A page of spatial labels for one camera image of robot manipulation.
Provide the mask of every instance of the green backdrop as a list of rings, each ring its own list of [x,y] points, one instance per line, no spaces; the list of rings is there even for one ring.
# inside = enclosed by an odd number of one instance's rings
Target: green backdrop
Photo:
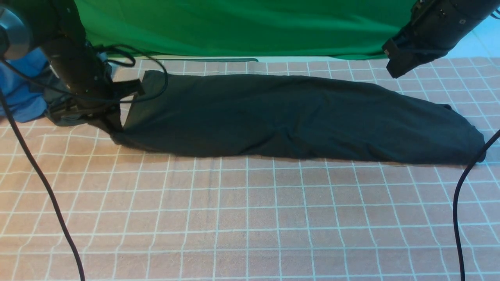
[[[368,59],[415,0],[76,0],[94,45],[180,56]]]

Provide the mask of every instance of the folded garment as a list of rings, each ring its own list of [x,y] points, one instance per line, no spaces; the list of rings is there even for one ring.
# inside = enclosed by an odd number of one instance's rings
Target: folded garment
[[[146,71],[141,99],[163,81],[160,71]],[[446,104],[372,83],[252,74],[169,75],[167,90],[134,103],[124,131],[111,137],[128,148],[200,158],[434,165],[467,164],[485,144]]]

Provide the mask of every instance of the black wire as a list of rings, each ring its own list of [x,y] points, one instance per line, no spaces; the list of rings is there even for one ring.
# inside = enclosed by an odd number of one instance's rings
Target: black wire
[[[469,172],[474,168],[476,163],[483,157],[486,151],[500,138],[500,130],[498,130],[487,142],[477,155],[472,159],[472,161],[467,165],[465,170],[463,171],[458,183],[456,184],[455,194],[453,196],[453,230],[455,232],[455,241],[456,241],[456,250],[458,251],[458,265],[460,266],[460,281],[466,280],[466,270],[464,265],[464,253],[462,252],[462,243],[460,242],[460,230],[459,230],[459,215],[458,215],[458,207],[459,207],[459,194],[464,181],[467,178]]]
[[[136,65],[136,58],[131,55],[129,52],[126,52],[124,50],[120,50],[119,48],[116,47],[106,47],[103,48],[102,50],[99,50],[98,52],[106,52],[107,55],[110,53],[115,53],[122,55],[123,57],[127,58],[130,60],[130,62],[122,62],[114,59],[106,59],[104,62],[105,63],[113,63],[115,65],[125,67],[125,68],[133,68]]]
[[[33,169],[36,171],[38,176],[40,177],[41,182],[45,186],[45,189],[47,189],[48,196],[50,197],[50,201],[52,201],[52,205],[54,207],[55,215],[57,216],[57,220],[59,221],[59,224],[61,226],[62,232],[64,233],[64,237],[66,237],[67,243],[69,244],[69,247],[71,248],[71,251],[73,252],[74,259],[76,261],[76,266],[78,267],[78,273],[80,275],[80,281],[85,281],[85,272],[84,272],[84,266],[82,264],[82,260],[80,259],[80,255],[78,254],[78,249],[77,246],[75,245],[75,242],[73,242],[73,239],[71,238],[70,232],[68,231],[68,227],[66,227],[66,223],[64,221],[63,214],[61,213],[61,208],[59,208],[58,201],[56,199],[56,196],[54,195],[54,191],[52,190],[52,187],[47,180],[47,178],[44,175],[44,172],[40,167],[38,166],[37,161],[33,157],[32,153],[30,152],[30,148],[26,144],[26,141],[23,138],[23,135],[19,131],[18,125],[16,124],[16,121],[14,120],[14,117],[12,115],[11,110],[9,109],[9,106],[7,104],[7,100],[4,96],[4,93],[0,89],[0,104],[3,107],[3,111],[5,112],[5,116],[7,117],[8,122],[10,123],[10,126],[12,127],[12,130],[14,131],[14,134],[19,141],[19,144],[22,147],[22,150],[24,151],[24,154],[26,154],[26,157],[28,158],[29,162],[33,166]]]
[[[137,53],[142,53],[138,49],[136,49],[136,48],[134,48],[132,46],[125,45],[125,44],[115,44],[115,45],[111,45],[111,46],[109,46],[107,48],[117,48],[117,47],[122,47],[122,48],[130,49],[130,50],[132,50],[134,52],[137,52]],[[84,96],[84,95],[73,94],[73,93],[70,93],[70,92],[67,92],[67,91],[64,91],[64,90],[60,90],[58,88],[55,88],[55,87],[52,87],[50,85],[43,84],[43,83],[40,83],[40,82],[36,81],[35,79],[33,79],[33,78],[25,75],[21,71],[19,71],[17,68],[15,68],[14,66],[12,66],[12,64],[8,63],[3,58],[0,58],[0,63],[4,64],[12,72],[14,72],[15,74],[17,74],[21,78],[25,79],[26,81],[29,81],[30,83],[32,83],[34,85],[37,85],[39,87],[44,87],[46,89],[52,90],[54,92],[57,92],[57,93],[60,93],[60,94],[63,94],[63,95],[71,96],[71,97],[73,97],[75,99],[81,99],[81,100],[93,101],[93,102],[100,102],[100,103],[106,103],[106,104],[108,104],[108,103],[109,104],[135,104],[135,103],[146,102],[146,101],[150,101],[150,100],[154,100],[154,99],[158,98],[159,96],[161,96],[163,94],[163,92],[165,92],[167,90],[167,86],[169,85],[169,74],[168,74],[167,70],[165,69],[165,67],[163,66],[163,64],[159,60],[157,60],[155,58],[152,58],[151,56],[147,55],[146,53],[143,53],[143,56],[146,57],[146,58],[148,58],[148,59],[150,59],[150,60],[152,60],[152,61],[154,61],[155,63],[157,63],[160,66],[161,70],[163,71],[165,80],[163,82],[163,87],[155,95],[150,96],[150,97],[146,97],[146,98],[136,98],[136,99],[133,99],[133,100],[102,99],[102,98],[94,98],[94,97],[88,97],[88,96]]]
[[[495,12],[500,15],[500,8],[496,9]],[[495,13],[492,13],[491,17],[500,20],[500,16],[496,15]]]

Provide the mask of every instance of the dark green cloth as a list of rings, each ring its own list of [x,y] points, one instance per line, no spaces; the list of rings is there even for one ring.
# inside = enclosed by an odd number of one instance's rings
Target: dark green cloth
[[[163,73],[146,71],[147,98]],[[448,105],[308,76],[170,75],[132,105],[117,144],[189,157],[260,155],[463,165],[483,135]]]
[[[181,56],[369,59],[416,0],[76,0],[94,45]]]

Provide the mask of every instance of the blue fabric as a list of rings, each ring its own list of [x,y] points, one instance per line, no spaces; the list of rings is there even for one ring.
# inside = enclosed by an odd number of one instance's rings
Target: blue fabric
[[[47,59],[40,49],[35,49],[21,59],[8,60],[8,62],[25,75],[35,77],[42,72]],[[30,92],[30,84],[1,63],[0,86],[17,122],[24,123],[37,119],[47,109],[43,93]],[[5,116],[1,106],[0,116]]]

